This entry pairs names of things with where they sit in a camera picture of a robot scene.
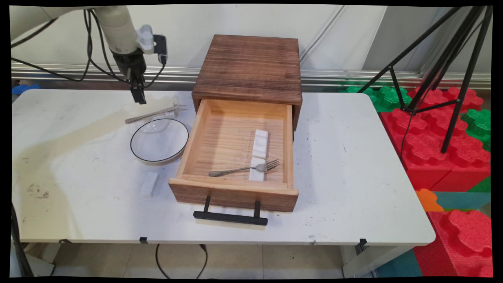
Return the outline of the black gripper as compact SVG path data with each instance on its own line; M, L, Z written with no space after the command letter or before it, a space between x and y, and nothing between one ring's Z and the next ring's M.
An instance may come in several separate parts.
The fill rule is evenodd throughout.
M112 51L113 58L121 72L130 81L130 91L134 102L141 105L146 104L145 100L145 78L146 62L141 49L128 54L119 54Z

